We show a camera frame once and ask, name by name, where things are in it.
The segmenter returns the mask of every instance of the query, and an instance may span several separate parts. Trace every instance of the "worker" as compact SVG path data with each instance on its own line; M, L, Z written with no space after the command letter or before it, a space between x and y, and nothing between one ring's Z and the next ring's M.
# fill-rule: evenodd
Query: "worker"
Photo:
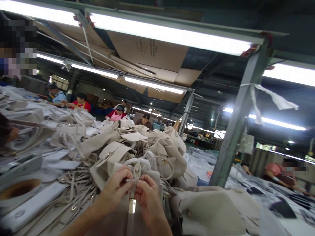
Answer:
M123 196L128 193L133 184L136 185L135 198L140 203L142 217L150 230L150 236L172 236L159 196L159 186L149 175L142 175L137 183L126 182L126 179L133 179L133 176L128 166L122 166L109 178L94 203L61 236L86 235L95 223L110 214L119 205Z
M9 120L0 113L0 148L19 137L19 130L9 124Z
M116 110L116 108L117 108L119 105L123 105L123 106L125 107L124 113L127 113L127 101L126 101L126 100L123 100L121 104L117 104L116 106L114 106L114 110Z
M124 118L127 114L124 113L125 106L118 105L116 110L113 110L111 113L109 113L107 116L105 116L105 119L108 121L117 121Z
M296 185L296 179L293 174L299 170L299 163L300 161L291 158L283 159L281 165L278 163L268 163L265 167L263 179L314 197Z
M234 163L233 166L235 166L237 163L240 163L240 165L242 166L243 170L248 174L248 175L252 175L252 173L249 171L249 160L248 160L248 156L244 155L240 152L236 152L236 157L234 158Z
M52 104L58 107L61 107L62 105L64 105L64 102L62 101L66 101L67 98L62 91L59 91L58 86L56 84L48 83L46 85L46 88L49 91L49 95L47 98L47 101L49 104Z
M88 98L84 93L78 93L76 96L76 101L73 103L68 103L67 100L62 101L66 107L71 109L82 109L87 112L91 112L91 105L88 102Z
M149 122L149 120L150 120L149 114L144 114L142 119L138 119L135 122L135 125L144 125L148 127L150 130L152 130L152 124Z
M161 130L161 126L159 125L157 118L154 118L154 120L153 120L152 130L154 130L154 129Z

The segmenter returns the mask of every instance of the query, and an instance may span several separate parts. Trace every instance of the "white cloth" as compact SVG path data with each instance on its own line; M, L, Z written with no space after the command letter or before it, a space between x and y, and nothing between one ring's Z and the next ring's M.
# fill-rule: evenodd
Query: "white cloth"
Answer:
M262 121L262 115L261 115L260 111L258 110L258 107L256 104L255 88L269 94L272 98L272 101L277 105L279 110L286 110L286 109L291 109L291 108L297 109L299 107L295 103L289 102L285 98L275 94L274 92L264 88L261 85L258 85L258 84L241 84L241 86L250 86L250 94L252 97L252 101L253 101L254 109L255 109L255 113L256 113L256 119L255 119L256 124L261 125L263 123L263 121Z

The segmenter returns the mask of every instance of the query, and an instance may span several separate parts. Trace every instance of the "light fixture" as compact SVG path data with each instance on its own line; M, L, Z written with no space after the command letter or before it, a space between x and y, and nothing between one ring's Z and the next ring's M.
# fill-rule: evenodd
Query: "light fixture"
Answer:
M107 77L110 77L110 78L114 78L114 79L118 78L118 75L107 73L107 72L104 72L102 70L93 69L93 68L90 68L90 67L85 67L85 66L81 66L81 65L78 65L78 64L74 64L74 63L72 63L71 66L74 67L74 68L86 70L86 71L93 72L93 73L100 74L100 75L104 75L104 76L107 76Z
M265 70L263 76L315 86L315 70L281 63L274 64L272 67L271 70Z
M213 131L205 130L205 129L202 129L202 128L197 127L197 126L192 126L192 128L200 129L200 130L202 130L202 131L206 131L206 132L209 132L209 133L214 133Z
M60 8L64 10L58 10L57 6L51 5L51 8L37 6L39 3L29 1L29 3L22 3L10 0L0 1L0 10L8 11L20 15L30 16L37 19L43 19L48 21L54 21L58 23L68 24L72 26L79 26L79 22L74 20L74 16L78 14L79 10L70 8Z
M165 118L165 117L163 117L163 119L173 121L173 120L171 120L171 119L169 119L169 118ZM174 121L173 121L173 122L174 122Z
M170 87L162 86L159 84L149 83L146 81L132 79L132 78L128 78L128 77L125 77L125 80L128 82L131 82L131 83L140 84L140 85L144 85L144 86L148 86L148 87L152 87L152 88L156 88L156 89L160 89L160 90L165 90L165 91L169 91L169 92L173 92L173 93L178 93L178 94L183 94L184 92L186 92L184 90L180 90L180 89L176 89L176 88L170 88Z
M59 64L63 64L63 65L64 65L64 62L63 62L63 61L58 60L58 59L55 59L55 58L52 58L52 57L48 57L48 56L45 56L45 55L42 55L42 54L39 54L39 53L36 53L36 56L39 57L39 58L46 59L46 60L48 60L48 61L52 61L52 62L56 62L56 63L59 63Z
M147 113L150 113L150 114L151 114L151 112L150 112L150 111L146 111L146 110L142 110L142 111L144 111L144 112L147 112Z
M240 56L250 48L253 41L259 41L259 39L246 36L243 36L242 38L247 39L248 41L234 39L238 37L238 35L226 32L222 33L212 29L199 29L194 26L184 29L182 24L172 23L163 26L163 22L161 21L156 23L154 20L151 20L150 24L148 19L141 19L140 17L135 21L133 20L134 18L132 20L126 19L127 17L125 16L122 16L124 19L119 18L121 17L121 14L119 15L117 13L97 11L93 9L85 9L85 11L91 14L91 21L96 28L230 55Z
M140 108L137 108L137 107L132 107L133 109L136 109L136 110L141 110Z
M224 108L223 111L226 111L228 113L233 113L233 109L232 108Z
M229 112L229 113L233 113L233 109L231 109L231 108L224 108L223 111L226 111L226 112ZM256 115L253 115L253 114L250 114L248 117L252 118L252 119L256 119ZM266 122L266 123L282 126L282 127L285 127L285 128L301 130L301 131L305 131L306 130L306 128L301 127L301 126L296 126L296 125L288 124L288 123L281 122L281 121L272 120L272 119L265 118L265 117L262 117L262 120L264 122Z
M308 160L305 160L305 159L302 159L302 158L298 158L298 157L294 157L294 156L291 156L291 155L283 154L283 153L276 152L276 151L273 151L273 150L269 150L269 151L270 151L270 152L273 152L273 153L275 153L275 154L279 154L279 155L282 155L282 156L291 157L291 158L294 158L294 159L297 159L297 160L300 160L300 161L309 162L310 164L315 165L315 162L311 162L311 161L308 161Z
M152 115L156 115L156 116L162 116L162 115L159 115L159 114L156 114L156 113L152 113Z

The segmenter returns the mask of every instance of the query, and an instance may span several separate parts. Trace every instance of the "pink apron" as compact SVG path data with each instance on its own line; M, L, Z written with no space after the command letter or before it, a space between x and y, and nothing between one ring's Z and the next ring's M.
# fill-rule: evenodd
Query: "pink apron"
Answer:
M115 115L115 112L114 112L114 114L113 114L112 117L111 117L111 120L112 120L112 121L120 120L120 119L121 119L121 116L122 116L122 114L121 114L121 115Z

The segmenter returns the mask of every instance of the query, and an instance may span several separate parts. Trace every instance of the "blue shirt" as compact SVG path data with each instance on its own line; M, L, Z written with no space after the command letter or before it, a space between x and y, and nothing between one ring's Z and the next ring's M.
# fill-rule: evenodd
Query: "blue shirt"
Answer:
M59 93L55 96L52 100L53 103L61 103L62 100L67 100L67 97L64 95L63 92L59 91Z

